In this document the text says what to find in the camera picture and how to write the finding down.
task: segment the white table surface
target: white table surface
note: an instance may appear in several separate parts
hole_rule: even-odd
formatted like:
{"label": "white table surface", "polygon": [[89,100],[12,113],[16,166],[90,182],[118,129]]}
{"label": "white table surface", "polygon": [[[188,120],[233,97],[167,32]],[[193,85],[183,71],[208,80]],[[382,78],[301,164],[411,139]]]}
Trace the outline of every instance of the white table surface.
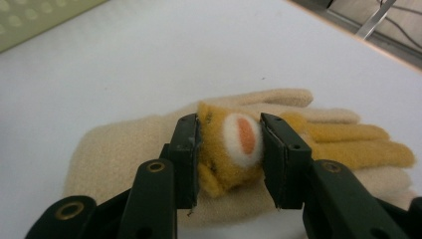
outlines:
{"label": "white table surface", "polygon": [[[422,75],[292,3],[112,0],[0,54],[0,238],[61,198],[84,133],[199,99],[306,88],[422,156]],[[409,170],[422,193],[422,166]],[[302,238],[301,212],[180,238]]]}

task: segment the beige glove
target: beige glove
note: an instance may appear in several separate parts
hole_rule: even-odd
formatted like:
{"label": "beige glove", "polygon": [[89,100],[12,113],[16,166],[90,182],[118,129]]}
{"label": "beige glove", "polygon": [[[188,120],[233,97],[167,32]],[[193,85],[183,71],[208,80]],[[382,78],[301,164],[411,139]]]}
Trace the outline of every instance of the beige glove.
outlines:
{"label": "beige glove", "polygon": [[[312,96],[306,90],[273,90],[205,102],[239,109],[256,118],[260,112],[280,115],[295,111],[309,121],[358,122],[358,116],[350,111],[305,108],[311,101]],[[166,116],[118,122],[91,130],[73,155],[64,195],[88,195],[100,204],[129,189],[138,166],[157,158],[162,146],[170,141],[177,120],[196,110],[197,104],[192,104]],[[373,170],[362,173],[380,174],[378,183],[371,184],[374,189],[368,188],[379,195],[394,193],[410,184],[407,174],[399,168]],[[395,175],[395,184],[385,183],[382,176],[391,174]],[[217,199],[211,199],[201,191],[194,213],[188,217],[188,211],[179,210],[178,222],[185,226],[233,223],[270,210],[274,210],[274,204],[260,180]]]}

